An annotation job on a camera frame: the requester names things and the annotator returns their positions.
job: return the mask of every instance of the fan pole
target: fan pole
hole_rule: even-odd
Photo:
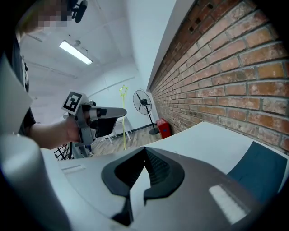
[[[150,122],[152,122],[152,126],[153,126],[153,129],[151,129],[151,130],[149,131],[149,133],[150,133],[151,135],[155,135],[155,134],[159,133],[159,130],[158,130],[158,128],[155,129],[154,123],[153,123],[153,121],[152,121],[152,118],[150,117],[149,110],[148,110],[148,107],[147,107],[146,105],[145,105],[145,108],[146,108],[146,110],[147,110],[147,112],[148,112],[148,115],[149,115],[149,118],[150,118]]]

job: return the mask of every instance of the white table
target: white table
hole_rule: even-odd
[[[123,117],[120,117],[120,118],[117,119],[116,125],[122,124],[122,118],[123,118]],[[130,137],[128,131],[131,132],[131,127],[129,126],[129,122],[128,122],[128,119],[127,119],[126,116],[125,116],[125,126],[124,126],[124,127],[125,127],[126,135],[127,135],[128,139],[130,139],[131,137]],[[115,131],[114,128],[113,128],[113,134],[115,135],[115,137],[117,137],[117,133],[116,133],[116,131]]]
[[[207,122],[201,122],[178,134],[147,144],[146,147],[160,148],[192,157],[207,162],[228,174],[245,155],[253,141],[289,159],[287,155],[268,145]],[[289,161],[287,161],[280,189],[283,187],[288,174]]]

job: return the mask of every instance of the floor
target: floor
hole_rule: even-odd
[[[151,127],[147,127],[138,131],[135,131],[133,133],[130,133],[130,139],[128,139],[126,135],[126,149],[132,148],[132,147],[140,147],[155,141],[158,141],[161,139],[160,134],[156,135],[150,135],[149,130],[151,130]],[[109,142],[109,140],[99,141],[97,143],[93,143],[91,145],[91,148],[94,152],[95,156],[102,156],[118,151],[123,150],[123,136],[114,137],[112,138],[113,144]]]

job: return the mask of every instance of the white wall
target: white wall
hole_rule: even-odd
[[[126,0],[135,63],[148,89],[195,0]]]
[[[97,106],[122,107],[122,98],[119,89],[124,84],[128,87],[125,96],[125,109],[132,129],[150,124],[147,115],[139,113],[133,103],[133,94],[136,90],[142,90],[142,79],[136,68],[133,58],[120,60],[104,69],[100,76],[93,77],[90,74],[87,86],[81,92],[85,93],[89,100],[94,100]],[[153,106],[152,120],[158,119],[156,109]],[[117,134],[122,133],[122,127],[116,127]]]

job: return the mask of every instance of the fluorescent light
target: fluorescent light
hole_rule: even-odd
[[[70,45],[65,40],[59,45],[59,47],[62,48],[63,50],[65,50],[65,51],[67,51],[68,53],[72,54],[76,58],[80,59],[81,61],[83,61],[87,65],[92,63],[92,61],[88,57],[86,57],[85,55],[80,53],[77,49],[75,49],[72,45]]]

